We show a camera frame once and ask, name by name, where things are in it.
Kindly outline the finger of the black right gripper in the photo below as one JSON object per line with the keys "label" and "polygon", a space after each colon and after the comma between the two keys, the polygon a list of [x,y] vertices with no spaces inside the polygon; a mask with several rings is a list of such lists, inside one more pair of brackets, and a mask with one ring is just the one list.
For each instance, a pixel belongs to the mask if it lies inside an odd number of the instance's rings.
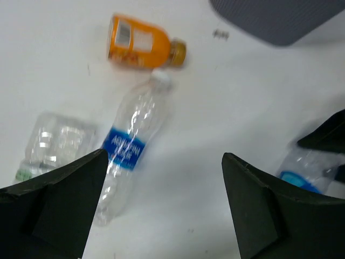
{"label": "finger of the black right gripper", "polygon": [[344,154],[344,140],[344,110],[341,110],[298,140],[297,145],[305,149]]}

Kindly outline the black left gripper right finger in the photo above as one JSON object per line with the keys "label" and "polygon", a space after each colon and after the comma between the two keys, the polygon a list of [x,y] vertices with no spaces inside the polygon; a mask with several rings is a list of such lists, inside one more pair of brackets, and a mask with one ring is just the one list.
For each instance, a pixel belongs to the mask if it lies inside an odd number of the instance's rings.
{"label": "black left gripper right finger", "polygon": [[344,200],[301,189],[232,153],[224,183],[241,258],[344,258]]}

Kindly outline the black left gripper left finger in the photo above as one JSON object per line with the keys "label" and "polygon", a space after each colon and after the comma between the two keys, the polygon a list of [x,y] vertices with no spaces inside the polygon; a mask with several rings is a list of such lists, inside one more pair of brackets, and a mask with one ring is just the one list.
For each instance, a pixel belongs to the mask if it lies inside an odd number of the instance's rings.
{"label": "black left gripper left finger", "polygon": [[1,258],[82,258],[108,167],[98,149],[1,189]]}

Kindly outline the white-cap Aquafina water bottle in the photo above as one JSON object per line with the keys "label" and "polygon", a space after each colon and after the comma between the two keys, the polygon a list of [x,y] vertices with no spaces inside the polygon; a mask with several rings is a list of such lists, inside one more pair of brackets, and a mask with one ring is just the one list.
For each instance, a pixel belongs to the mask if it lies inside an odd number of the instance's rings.
{"label": "white-cap Aquafina water bottle", "polygon": [[94,223],[105,226],[125,207],[132,190],[133,171],[148,142],[168,117],[170,77],[154,69],[148,81],[123,98],[101,147],[108,153],[107,175],[96,208]]}

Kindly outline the orange juice bottle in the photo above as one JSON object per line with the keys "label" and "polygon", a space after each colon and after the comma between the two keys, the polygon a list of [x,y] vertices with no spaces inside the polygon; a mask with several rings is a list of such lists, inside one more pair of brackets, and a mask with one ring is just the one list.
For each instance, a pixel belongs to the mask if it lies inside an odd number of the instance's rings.
{"label": "orange juice bottle", "polygon": [[186,43],[171,39],[154,24],[115,14],[108,33],[108,59],[143,69],[181,67],[187,55]]}

